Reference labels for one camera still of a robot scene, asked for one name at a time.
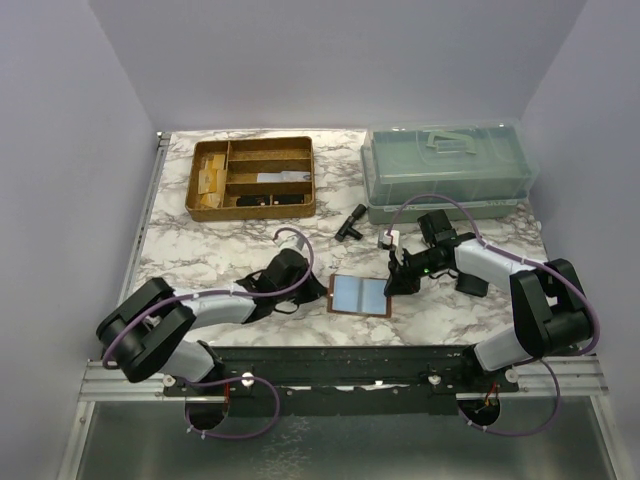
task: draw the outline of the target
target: marble table top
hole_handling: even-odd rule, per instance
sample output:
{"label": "marble table top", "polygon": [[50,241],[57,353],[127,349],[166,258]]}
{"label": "marble table top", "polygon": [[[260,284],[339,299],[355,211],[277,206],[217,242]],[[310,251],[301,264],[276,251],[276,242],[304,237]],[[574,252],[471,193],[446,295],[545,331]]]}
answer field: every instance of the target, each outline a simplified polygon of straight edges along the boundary
{"label": "marble table top", "polygon": [[[358,203],[364,203],[358,130],[243,130],[178,132],[172,135],[144,238],[136,288],[163,276],[174,288],[226,288],[267,266],[278,252],[271,241],[283,225],[309,236],[314,273],[328,285],[334,273],[387,278],[388,253],[376,248],[378,232],[366,217],[357,224],[362,240],[333,236]],[[197,223],[184,202],[193,149],[202,140],[309,136],[315,155],[316,215],[311,218]],[[486,239],[530,258],[546,258],[539,225],[528,204],[515,214],[478,221]],[[459,233],[466,222],[454,222]],[[417,224],[403,227],[403,246],[424,249]],[[393,298],[389,319],[327,312],[326,299],[301,305],[293,315],[274,313],[250,325],[207,327],[202,339],[223,346],[354,346],[472,344],[511,324],[509,295],[489,287],[485,298],[454,290],[454,280],[424,278],[418,294]]]}

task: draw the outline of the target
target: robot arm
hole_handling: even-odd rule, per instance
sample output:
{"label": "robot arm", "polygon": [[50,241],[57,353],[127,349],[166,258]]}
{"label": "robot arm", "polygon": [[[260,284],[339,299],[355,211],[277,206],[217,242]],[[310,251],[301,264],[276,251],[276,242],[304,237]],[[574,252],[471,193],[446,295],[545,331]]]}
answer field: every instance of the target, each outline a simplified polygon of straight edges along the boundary
{"label": "robot arm", "polygon": [[[390,250],[385,295],[416,293],[422,277],[448,269],[458,272],[460,292],[482,297],[491,283],[511,293],[513,327],[466,352],[478,374],[564,353],[592,337],[593,324],[583,302],[548,272],[486,249],[473,233],[458,235],[444,210],[423,215],[418,224],[430,246],[420,253],[401,249],[397,231],[380,237],[379,246]],[[582,291],[571,263],[558,259],[546,266]]]}
{"label": "robot arm", "polygon": [[[297,236],[280,244],[280,252],[266,269],[236,281],[234,292],[273,293],[302,279],[309,263],[302,256],[303,242]],[[180,296],[162,278],[153,278],[136,290],[99,326],[96,335],[108,348],[138,315],[161,300]],[[221,362],[204,342],[184,340],[187,332],[220,323],[252,323],[270,315],[280,302],[296,305],[312,302],[327,289],[311,273],[293,291],[269,297],[214,295],[172,302],[160,308],[155,318],[138,324],[117,345],[113,359],[132,382],[146,380],[160,372],[190,382],[217,380]]]}

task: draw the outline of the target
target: white wall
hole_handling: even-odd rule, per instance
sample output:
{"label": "white wall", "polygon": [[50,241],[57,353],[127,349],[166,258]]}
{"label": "white wall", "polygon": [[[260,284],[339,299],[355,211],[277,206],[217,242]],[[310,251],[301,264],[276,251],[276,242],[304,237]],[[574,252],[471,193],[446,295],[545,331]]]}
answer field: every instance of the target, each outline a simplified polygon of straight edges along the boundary
{"label": "white wall", "polygon": [[584,0],[90,0],[159,129],[519,117]]}
{"label": "white wall", "polygon": [[640,3],[590,0],[523,117],[532,201],[602,318],[598,348],[640,472]]}
{"label": "white wall", "polygon": [[1,2],[2,478],[55,478],[156,144],[86,2]]}

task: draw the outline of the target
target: wooden tray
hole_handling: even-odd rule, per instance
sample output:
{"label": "wooden tray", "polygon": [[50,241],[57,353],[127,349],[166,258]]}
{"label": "wooden tray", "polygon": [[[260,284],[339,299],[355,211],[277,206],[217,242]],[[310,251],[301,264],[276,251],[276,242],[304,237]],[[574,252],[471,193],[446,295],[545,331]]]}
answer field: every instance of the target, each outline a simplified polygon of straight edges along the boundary
{"label": "wooden tray", "polygon": [[[199,172],[214,154],[226,155],[226,175],[221,205],[211,208],[200,203]],[[310,172],[305,182],[259,183],[259,173]],[[185,206],[196,222],[248,220],[254,218],[312,217],[316,213],[313,146],[309,137],[265,138],[198,142],[193,153]],[[302,194],[299,205],[273,205],[273,195]],[[268,195],[271,205],[238,207],[241,195]]]}

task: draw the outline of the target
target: gray floor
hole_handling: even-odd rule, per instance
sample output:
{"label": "gray floor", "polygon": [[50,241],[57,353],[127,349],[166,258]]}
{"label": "gray floor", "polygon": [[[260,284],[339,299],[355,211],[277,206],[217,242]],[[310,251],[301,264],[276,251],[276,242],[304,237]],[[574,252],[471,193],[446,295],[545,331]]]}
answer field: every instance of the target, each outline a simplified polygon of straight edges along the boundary
{"label": "gray floor", "polygon": [[[551,400],[503,402],[496,424],[526,429],[544,421]],[[285,417],[255,440],[201,440],[186,433],[179,403],[96,406],[81,479],[225,480],[606,480],[609,461],[588,398],[565,401],[543,434],[499,438],[458,417],[388,415]],[[249,431],[263,419],[225,421]]]}

